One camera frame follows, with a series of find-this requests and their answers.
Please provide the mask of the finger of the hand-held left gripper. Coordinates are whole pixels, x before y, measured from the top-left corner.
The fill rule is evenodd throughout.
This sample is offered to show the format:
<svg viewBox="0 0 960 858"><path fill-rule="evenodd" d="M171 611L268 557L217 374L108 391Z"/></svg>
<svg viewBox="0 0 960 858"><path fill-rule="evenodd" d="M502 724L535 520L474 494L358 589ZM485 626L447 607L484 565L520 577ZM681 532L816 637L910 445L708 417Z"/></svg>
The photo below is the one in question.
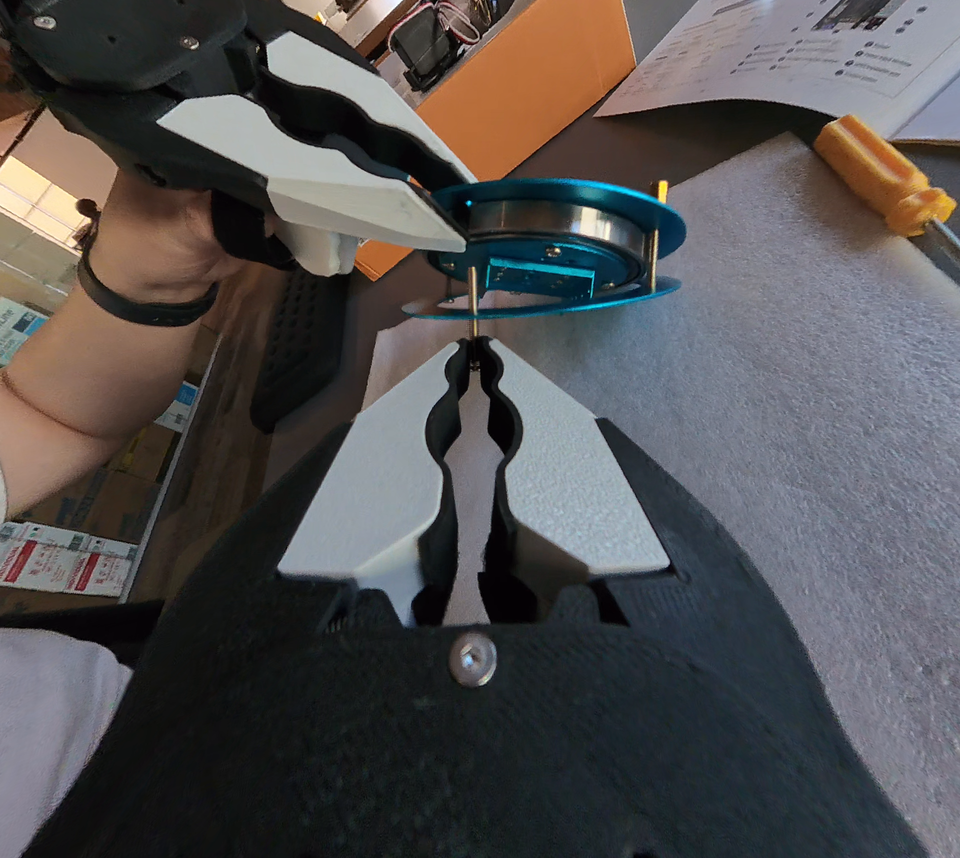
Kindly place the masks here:
<svg viewBox="0 0 960 858"><path fill-rule="evenodd" d="M430 198L426 171L415 176L410 164L394 166L400 178L377 174L344 151L294 137L250 98L191 98L158 125L263 177L272 211L288 224L411 249L464 250Z"/></svg>
<svg viewBox="0 0 960 858"><path fill-rule="evenodd" d="M411 178L427 192L477 180L368 63L292 31L266 45L263 102L291 136L378 176Z"/></svg>

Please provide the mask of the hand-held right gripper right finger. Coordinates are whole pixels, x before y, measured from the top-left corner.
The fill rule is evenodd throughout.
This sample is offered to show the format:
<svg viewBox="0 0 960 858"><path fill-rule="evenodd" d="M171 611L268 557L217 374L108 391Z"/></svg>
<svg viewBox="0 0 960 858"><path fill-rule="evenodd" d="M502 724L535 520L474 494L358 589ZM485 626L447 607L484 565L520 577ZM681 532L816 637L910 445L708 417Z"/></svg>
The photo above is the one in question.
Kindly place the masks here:
<svg viewBox="0 0 960 858"><path fill-rule="evenodd" d="M597 417L497 339L481 339L481 384L502 453L481 572L487 611L548 611L570 586L667 572Z"/></svg>

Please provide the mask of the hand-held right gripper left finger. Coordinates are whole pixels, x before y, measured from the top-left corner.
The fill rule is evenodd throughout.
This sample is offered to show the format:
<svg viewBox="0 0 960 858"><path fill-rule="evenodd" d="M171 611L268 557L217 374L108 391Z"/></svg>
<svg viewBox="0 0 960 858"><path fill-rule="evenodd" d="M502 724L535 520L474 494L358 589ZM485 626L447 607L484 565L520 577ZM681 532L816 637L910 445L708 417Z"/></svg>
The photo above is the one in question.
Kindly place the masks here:
<svg viewBox="0 0 960 858"><path fill-rule="evenodd" d="M379 590L401 619L443 619L458 569L446 454L471 375L460 340L353 421L278 563L282 576Z"/></svg>

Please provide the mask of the black servo with wires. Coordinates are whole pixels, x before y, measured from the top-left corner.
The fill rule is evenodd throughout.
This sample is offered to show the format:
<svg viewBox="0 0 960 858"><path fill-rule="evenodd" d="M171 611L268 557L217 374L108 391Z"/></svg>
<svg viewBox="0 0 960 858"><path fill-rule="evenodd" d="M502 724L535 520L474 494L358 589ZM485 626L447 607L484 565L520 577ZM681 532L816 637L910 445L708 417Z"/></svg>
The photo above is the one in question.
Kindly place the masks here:
<svg viewBox="0 0 960 858"><path fill-rule="evenodd" d="M390 30L387 48L402 61L415 93L432 89L479 38L464 13L447 1L421 0Z"/></svg>

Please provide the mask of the orange cardboard box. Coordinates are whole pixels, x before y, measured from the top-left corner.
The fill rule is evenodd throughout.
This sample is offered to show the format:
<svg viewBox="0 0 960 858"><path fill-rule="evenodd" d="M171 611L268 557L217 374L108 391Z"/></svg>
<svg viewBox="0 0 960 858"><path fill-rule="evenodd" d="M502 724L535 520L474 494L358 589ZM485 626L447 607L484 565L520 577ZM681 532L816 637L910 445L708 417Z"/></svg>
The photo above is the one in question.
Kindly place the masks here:
<svg viewBox="0 0 960 858"><path fill-rule="evenodd" d="M426 94L396 56L378 71L481 180L500 179L637 65L623 0L515 0Z"/></svg>

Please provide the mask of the blue disc with bearing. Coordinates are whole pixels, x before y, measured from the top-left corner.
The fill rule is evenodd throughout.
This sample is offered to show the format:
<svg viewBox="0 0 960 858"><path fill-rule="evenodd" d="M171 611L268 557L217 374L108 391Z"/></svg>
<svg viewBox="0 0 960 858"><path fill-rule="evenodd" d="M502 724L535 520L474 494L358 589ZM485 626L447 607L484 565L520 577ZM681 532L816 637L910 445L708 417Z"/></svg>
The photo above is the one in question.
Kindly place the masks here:
<svg viewBox="0 0 960 858"><path fill-rule="evenodd" d="M588 302L646 278L646 233L627 219L559 202L476 203L467 211L466 249L432 252L428 262L480 292Z"/></svg>

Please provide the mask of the blue round metal base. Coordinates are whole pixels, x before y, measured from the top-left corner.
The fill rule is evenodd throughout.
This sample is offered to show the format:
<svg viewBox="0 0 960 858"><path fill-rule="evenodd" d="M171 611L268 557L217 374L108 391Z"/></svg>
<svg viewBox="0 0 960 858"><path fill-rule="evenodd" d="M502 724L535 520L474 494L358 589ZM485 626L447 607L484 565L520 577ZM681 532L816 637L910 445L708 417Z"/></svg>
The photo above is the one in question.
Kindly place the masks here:
<svg viewBox="0 0 960 858"><path fill-rule="evenodd" d="M674 254L685 243L687 226L681 216L668 204L661 211L659 204L648 193L595 181L503 179L448 188L436 192L435 199L461 225L465 233L465 248L467 248L470 224L467 214L469 208L476 203L528 200L592 207L627 219L646 233L646 240L649 232L656 226L657 219L660 220L657 291L653 296L649 293L647 275L643 281L609 291L605 296L588 302L535 298L532 295L520 295L505 291L487 291L484 293L479 291L479 316L481 321L604 311L666 297L681 287L679 280L661 274L659 264L662 259ZM427 257L432 252L453 251L427 251L424 254L427 262ZM450 282L461 283L447 275L445 276ZM402 311L409 317L424 320L470 321L469 304L457 307L452 299L440 303L412 302L405 305Z"/></svg>

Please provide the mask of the person's left forearm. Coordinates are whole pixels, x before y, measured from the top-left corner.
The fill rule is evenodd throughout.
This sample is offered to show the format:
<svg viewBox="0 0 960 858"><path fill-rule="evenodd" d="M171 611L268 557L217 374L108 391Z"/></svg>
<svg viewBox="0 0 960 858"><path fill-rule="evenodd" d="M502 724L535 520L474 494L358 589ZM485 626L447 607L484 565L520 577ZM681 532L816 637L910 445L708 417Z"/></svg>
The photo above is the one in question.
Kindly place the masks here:
<svg viewBox="0 0 960 858"><path fill-rule="evenodd" d="M200 326L127 322L74 288L2 369L5 516L97 469L161 416L182 386Z"/></svg>

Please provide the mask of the dark grey desk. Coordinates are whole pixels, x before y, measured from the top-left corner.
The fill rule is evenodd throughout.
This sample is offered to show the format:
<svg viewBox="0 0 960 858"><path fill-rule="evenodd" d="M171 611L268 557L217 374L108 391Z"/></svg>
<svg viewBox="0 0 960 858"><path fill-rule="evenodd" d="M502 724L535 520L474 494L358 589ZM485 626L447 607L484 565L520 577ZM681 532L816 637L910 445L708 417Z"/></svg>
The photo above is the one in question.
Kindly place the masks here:
<svg viewBox="0 0 960 858"><path fill-rule="evenodd" d="M666 18L677 20L695 0L626 0L637 45ZM806 109L750 101L722 101L595 119L595 107L558 133L513 172L514 177L611 180L639 188L646 179L681 183L726 160L790 132L811 143L827 119ZM345 304L340 369L329 385L280 421L270 439L261 490L265 491L362 406L376 334L402 323L402 305L442 298L447 285L417 253L378 283L355 272Z"/></svg>

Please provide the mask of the person's left hand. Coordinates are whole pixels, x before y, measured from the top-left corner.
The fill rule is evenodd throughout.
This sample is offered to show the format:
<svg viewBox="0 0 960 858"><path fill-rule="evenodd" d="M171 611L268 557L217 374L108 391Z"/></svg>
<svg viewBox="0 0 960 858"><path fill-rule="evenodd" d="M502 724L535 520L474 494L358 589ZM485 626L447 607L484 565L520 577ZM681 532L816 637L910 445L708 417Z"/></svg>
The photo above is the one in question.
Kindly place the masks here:
<svg viewBox="0 0 960 858"><path fill-rule="evenodd" d="M212 192L161 189L122 169L88 255L103 285L139 304L197 301L247 265L216 239Z"/></svg>

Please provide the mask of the black ribbed object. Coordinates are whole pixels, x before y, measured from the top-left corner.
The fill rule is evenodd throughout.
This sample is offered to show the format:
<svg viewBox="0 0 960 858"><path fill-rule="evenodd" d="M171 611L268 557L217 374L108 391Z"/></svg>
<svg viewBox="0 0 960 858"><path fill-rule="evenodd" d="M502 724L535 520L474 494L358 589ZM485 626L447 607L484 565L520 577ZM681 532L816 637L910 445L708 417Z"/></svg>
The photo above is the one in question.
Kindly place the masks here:
<svg viewBox="0 0 960 858"><path fill-rule="evenodd" d="M341 372L350 293L358 271L286 278L272 313L248 415L263 434L324 395Z"/></svg>

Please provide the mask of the white foam sheet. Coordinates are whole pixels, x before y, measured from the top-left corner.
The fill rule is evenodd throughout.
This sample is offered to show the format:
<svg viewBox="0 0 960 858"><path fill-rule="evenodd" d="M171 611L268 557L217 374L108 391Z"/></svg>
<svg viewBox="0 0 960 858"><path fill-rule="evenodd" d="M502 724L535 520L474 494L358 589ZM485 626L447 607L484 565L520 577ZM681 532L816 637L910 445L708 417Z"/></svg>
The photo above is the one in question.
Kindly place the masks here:
<svg viewBox="0 0 960 858"><path fill-rule="evenodd" d="M931 856L958 856L958 285L783 134L675 187L666 298L484 324L750 554Z"/></svg>

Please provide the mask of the black wristband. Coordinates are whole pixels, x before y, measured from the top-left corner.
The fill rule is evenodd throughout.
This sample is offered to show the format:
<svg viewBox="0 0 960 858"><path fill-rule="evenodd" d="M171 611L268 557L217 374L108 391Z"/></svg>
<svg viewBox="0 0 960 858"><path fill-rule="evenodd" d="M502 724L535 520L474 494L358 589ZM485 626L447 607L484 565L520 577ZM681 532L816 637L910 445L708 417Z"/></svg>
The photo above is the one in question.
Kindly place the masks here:
<svg viewBox="0 0 960 858"><path fill-rule="evenodd" d="M203 297L179 303L134 302L107 287L94 273L90 251L99 231L99 219L91 219L78 234L78 286L82 292L108 315L144 327L179 329L199 322L210 312L219 296L220 285L214 283Z"/></svg>

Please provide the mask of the printed instruction booklet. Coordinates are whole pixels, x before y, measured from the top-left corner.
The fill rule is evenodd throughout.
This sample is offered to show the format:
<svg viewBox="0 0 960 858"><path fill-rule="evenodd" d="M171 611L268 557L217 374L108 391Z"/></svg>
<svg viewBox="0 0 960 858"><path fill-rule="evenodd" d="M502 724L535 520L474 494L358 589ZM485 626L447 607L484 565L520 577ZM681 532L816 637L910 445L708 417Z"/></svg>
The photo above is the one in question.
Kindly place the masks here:
<svg viewBox="0 0 960 858"><path fill-rule="evenodd" d="M697 0L596 115L754 100L909 141L958 67L959 0Z"/></svg>

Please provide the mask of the orange handled screwdriver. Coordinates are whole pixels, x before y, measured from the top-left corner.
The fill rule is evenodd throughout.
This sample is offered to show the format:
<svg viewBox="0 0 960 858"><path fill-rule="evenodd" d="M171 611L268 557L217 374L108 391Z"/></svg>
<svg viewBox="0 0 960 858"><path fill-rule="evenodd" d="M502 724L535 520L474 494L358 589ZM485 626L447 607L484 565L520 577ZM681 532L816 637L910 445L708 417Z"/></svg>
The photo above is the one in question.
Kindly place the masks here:
<svg viewBox="0 0 960 858"><path fill-rule="evenodd" d="M812 145L843 184L902 239L926 238L953 265L959 240L949 227L958 203L856 116L825 124Z"/></svg>

